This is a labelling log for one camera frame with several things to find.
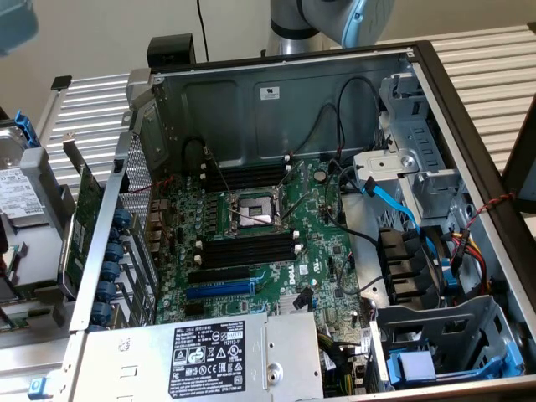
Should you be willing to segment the metal CPU socket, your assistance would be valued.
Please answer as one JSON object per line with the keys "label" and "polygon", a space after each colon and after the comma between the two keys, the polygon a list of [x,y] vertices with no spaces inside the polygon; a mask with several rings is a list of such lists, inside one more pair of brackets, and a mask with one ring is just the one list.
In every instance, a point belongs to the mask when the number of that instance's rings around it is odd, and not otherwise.
{"label": "metal CPU socket", "polygon": [[289,229],[283,220],[286,191],[282,186],[230,192],[225,199],[224,234],[233,237],[274,234]]}

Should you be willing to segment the thin metal locking lever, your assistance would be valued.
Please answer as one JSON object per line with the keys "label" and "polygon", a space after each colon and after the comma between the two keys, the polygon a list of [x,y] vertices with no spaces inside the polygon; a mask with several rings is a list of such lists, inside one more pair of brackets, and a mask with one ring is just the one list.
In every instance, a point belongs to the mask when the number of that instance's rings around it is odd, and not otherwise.
{"label": "thin metal locking lever", "polygon": [[292,166],[290,164],[286,165],[286,174],[277,184],[277,187],[281,188],[287,181],[291,180],[293,175],[302,168],[303,163],[303,161],[299,161]]}
{"label": "thin metal locking lever", "polygon": [[231,199],[233,195],[232,195],[232,192],[231,192],[231,190],[229,188],[229,185],[228,185],[228,183],[227,183],[227,181],[226,181],[226,179],[225,179],[225,177],[223,175],[223,172],[221,170],[219,162],[217,161],[217,159],[216,159],[215,155],[213,154],[213,152],[208,147],[207,147],[207,153],[210,156],[210,158],[212,159],[212,161],[214,162],[214,166],[215,166],[215,168],[216,168],[216,170],[217,170],[217,172],[218,172],[218,174],[219,174],[219,176],[220,176],[220,178],[222,180],[222,183],[224,184],[224,186],[225,186],[225,188],[227,190],[227,193],[229,195],[229,199]]}
{"label": "thin metal locking lever", "polygon": [[287,210],[284,211],[283,215],[281,216],[281,221],[284,221],[285,219],[289,218],[295,210],[297,210],[301,204],[306,200],[310,198],[309,193],[304,193],[294,204],[292,204]]}

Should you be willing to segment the green Dell motherboard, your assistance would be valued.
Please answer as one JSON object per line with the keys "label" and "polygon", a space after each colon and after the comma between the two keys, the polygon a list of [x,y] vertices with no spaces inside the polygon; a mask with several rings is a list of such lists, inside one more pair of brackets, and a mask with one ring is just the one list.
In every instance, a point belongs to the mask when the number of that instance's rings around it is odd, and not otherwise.
{"label": "green Dell motherboard", "polygon": [[[313,174],[327,173],[324,183]],[[188,284],[188,273],[201,271],[193,264],[198,240],[237,238],[224,234],[227,191],[207,193],[199,175],[175,178],[157,189],[150,218],[152,253],[161,279],[156,321],[159,324],[186,322],[203,318],[222,318],[245,314],[276,314],[282,295],[311,296],[317,330],[343,348],[362,347],[367,334],[367,313],[357,294],[356,261],[348,233],[342,230],[343,211],[337,199],[339,178],[328,176],[326,162],[311,159],[282,187],[286,191],[284,211],[304,193],[309,193],[301,206],[287,219],[289,229],[296,231],[305,245],[304,251],[291,261],[248,265],[255,283],[254,294],[210,297],[188,300],[186,290],[226,282]],[[185,317],[184,306],[202,302],[205,314]]]}

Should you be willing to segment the long black expansion slot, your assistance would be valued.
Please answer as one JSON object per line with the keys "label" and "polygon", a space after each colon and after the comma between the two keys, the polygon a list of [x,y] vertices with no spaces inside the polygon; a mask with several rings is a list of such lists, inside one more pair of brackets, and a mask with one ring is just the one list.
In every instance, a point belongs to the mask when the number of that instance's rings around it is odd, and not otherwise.
{"label": "long black expansion slot", "polygon": [[241,281],[250,278],[248,267],[224,268],[216,270],[201,270],[188,273],[188,284],[202,284],[209,282]]}

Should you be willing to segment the open grey PC case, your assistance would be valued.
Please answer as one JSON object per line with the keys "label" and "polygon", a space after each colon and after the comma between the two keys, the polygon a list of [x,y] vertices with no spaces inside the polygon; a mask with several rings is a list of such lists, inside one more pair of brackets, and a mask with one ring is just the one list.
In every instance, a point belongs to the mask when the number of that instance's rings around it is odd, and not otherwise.
{"label": "open grey PC case", "polygon": [[[390,144],[380,125],[379,88],[391,75],[420,82],[430,130],[461,185],[445,219],[419,220],[407,201],[373,178],[360,183],[354,157]],[[260,88],[279,86],[279,100]],[[85,346],[93,332],[151,327],[161,279],[152,253],[150,218],[157,189],[221,168],[318,159],[339,178],[337,199],[356,261],[357,294],[367,313],[362,347],[343,348],[317,330],[322,399],[302,402],[536,402],[536,242],[503,185],[473,119],[430,43],[374,46],[297,57],[136,70],[101,80],[72,80],[53,91],[52,116],[35,129],[58,183],[78,197],[80,176],[65,154],[75,144],[103,189],[100,211],[68,332],[62,338],[0,350],[0,402],[75,402]],[[116,209],[131,214],[121,232],[116,298],[105,327],[90,321]],[[415,230],[433,258],[437,308],[491,296],[502,308],[525,363],[522,376],[399,391],[370,392],[370,323],[392,307],[379,262],[379,230]],[[29,400],[30,381],[46,377],[49,397]]]}

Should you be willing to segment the silver chipset heat sink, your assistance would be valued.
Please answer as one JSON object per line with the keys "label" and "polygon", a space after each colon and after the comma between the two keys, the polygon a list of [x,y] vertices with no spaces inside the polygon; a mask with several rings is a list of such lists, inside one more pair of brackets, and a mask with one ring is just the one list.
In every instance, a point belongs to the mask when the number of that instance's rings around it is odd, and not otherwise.
{"label": "silver chipset heat sink", "polygon": [[277,304],[277,315],[288,315],[311,312],[313,310],[313,300],[311,296],[302,294],[282,295]]}

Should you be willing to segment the black fan shroud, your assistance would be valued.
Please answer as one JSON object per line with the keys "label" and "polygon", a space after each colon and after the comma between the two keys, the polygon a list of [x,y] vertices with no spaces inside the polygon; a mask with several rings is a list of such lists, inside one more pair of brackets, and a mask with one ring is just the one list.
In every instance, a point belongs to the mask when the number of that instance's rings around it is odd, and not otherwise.
{"label": "black fan shroud", "polygon": [[379,230],[379,262],[391,306],[416,311],[437,308],[440,286],[433,258],[416,231]]}

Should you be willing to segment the black box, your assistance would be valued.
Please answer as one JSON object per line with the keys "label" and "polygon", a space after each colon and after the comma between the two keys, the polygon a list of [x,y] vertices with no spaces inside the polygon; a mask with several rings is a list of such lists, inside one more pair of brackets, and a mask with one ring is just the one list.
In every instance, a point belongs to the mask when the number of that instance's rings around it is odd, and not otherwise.
{"label": "black box", "polygon": [[147,47],[146,57],[150,68],[195,64],[193,35],[181,33],[153,37]]}

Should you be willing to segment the green graphics card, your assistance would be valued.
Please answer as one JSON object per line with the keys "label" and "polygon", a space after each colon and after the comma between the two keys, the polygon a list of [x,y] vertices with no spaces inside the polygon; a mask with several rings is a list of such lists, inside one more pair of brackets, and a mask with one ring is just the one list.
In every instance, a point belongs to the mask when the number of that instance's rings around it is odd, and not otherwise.
{"label": "green graphics card", "polygon": [[74,213],[71,215],[67,236],[59,258],[58,286],[67,300],[75,300],[90,251],[100,211],[103,189],[75,144],[75,134],[68,132],[62,138],[63,150],[80,176],[80,186]]}

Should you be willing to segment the silver power supply with label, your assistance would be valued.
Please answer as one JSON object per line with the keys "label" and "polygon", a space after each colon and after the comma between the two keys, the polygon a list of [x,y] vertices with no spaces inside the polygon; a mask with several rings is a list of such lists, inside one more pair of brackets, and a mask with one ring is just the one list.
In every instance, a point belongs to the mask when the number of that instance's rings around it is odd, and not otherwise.
{"label": "silver power supply with label", "polygon": [[265,313],[93,332],[75,402],[322,399],[311,313]]}

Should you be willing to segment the grey metal disk bay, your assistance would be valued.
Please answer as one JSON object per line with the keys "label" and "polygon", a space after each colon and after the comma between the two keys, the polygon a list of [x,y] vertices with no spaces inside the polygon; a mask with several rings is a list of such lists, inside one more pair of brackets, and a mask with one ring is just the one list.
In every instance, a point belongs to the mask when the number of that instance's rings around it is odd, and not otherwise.
{"label": "grey metal disk bay", "polygon": [[502,355],[506,343],[516,344],[502,308],[491,296],[420,311],[404,306],[380,308],[370,330],[365,375],[370,392],[406,390],[389,384],[386,362],[392,353],[430,351],[436,372],[444,374],[474,369],[483,356]]}

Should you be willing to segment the blue plastic disk tray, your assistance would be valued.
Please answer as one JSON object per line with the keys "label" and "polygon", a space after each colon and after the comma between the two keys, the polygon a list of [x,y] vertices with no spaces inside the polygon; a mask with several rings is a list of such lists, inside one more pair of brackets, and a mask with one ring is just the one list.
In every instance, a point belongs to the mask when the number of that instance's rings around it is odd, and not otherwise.
{"label": "blue plastic disk tray", "polygon": [[483,356],[475,368],[444,374],[436,372],[430,351],[392,353],[386,362],[389,384],[395,389],[408,389],[523,375],[524,362],[517,345],[508,342],[505,347],[502,355]]}

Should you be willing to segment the silver hard disk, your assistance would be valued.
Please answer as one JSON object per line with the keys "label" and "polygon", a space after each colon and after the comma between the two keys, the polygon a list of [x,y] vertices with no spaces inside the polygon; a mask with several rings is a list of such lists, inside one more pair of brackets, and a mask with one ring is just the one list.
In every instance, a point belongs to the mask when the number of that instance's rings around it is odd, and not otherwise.
{"label": "silver hard disk", "polygon": [[0,214],[19,229],[46,224],[39,197],[20,168],[28,148],[21,128],[0,125]]}

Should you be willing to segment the dark flat panel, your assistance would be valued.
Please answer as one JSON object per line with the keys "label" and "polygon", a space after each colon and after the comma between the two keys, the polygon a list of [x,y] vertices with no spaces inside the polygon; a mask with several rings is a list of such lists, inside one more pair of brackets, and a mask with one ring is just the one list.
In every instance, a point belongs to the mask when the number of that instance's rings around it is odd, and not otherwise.
{"label": "dark flat panel", "polygon": [[502,172],[502,183],[519,212],[536,214],[536,94]]}

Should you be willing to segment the blue case latch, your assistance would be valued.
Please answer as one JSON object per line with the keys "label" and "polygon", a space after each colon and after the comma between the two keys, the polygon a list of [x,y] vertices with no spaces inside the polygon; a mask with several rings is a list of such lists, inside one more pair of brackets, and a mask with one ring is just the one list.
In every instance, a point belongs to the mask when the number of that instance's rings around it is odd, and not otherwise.
{"label": "blue case latch", "polygon": [[32,379],[28,387],[28,399],[32,401],[47,399],[49,397],[46,389],[47,382],[46,377]]}

